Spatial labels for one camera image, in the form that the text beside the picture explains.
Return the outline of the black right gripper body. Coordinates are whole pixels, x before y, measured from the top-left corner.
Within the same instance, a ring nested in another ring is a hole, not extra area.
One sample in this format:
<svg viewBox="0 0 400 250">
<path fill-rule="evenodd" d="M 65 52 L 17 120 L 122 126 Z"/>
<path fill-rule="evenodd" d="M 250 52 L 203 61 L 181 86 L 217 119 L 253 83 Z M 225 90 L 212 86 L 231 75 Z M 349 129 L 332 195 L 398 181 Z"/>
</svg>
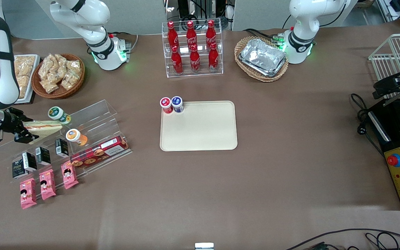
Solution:
<svg viewBox="0 0 400 250">
<path fill-rule="evenodd" d="M 24 112 L 16 108 L 8 108 L 3 111 L 4 117 L 0 129 L 7 133 L 22 133 L 24 131 Z"/>
</svg>

